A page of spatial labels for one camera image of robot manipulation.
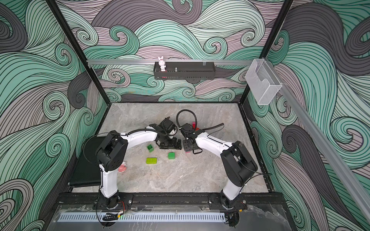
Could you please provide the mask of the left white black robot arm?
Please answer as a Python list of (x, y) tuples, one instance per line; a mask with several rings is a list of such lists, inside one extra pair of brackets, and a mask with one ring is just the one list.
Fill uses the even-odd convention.
[(97, 162), (101, 172), (99, 199), (106, 209), (119, 206), (117, 186), (118, 169), (124, 161), (126, 151), (140, 144), (154, 141), (160, 149), (182, 149), (181, 140), (175, 137), (177, 126), (169, 117), (159, 125), (150, 124), (146, 128), (127, 133), (111, 131), (96, 150)]

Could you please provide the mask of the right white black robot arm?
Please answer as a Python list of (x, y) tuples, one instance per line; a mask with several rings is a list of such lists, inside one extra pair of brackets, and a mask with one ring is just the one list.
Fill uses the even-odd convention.
[(220, 193), (220, 203), (225, 209), (233, 209), (243, 187), (258, 170), (250, 152), (240, 141), (220, 140), (205, 129), (195, 129), (188, 123), (180, 127), (180, 132), (184, 136), (183, 146), (187, 153), (197, 155), (207, 150), (222, 160), (228, 181)]

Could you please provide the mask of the lime long lego brick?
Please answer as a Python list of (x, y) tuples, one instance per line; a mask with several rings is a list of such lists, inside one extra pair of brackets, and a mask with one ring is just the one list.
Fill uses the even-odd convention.
[(148, 157), (145, 161), (146, 164), (157, 164), (157, 158), (156, 157)]

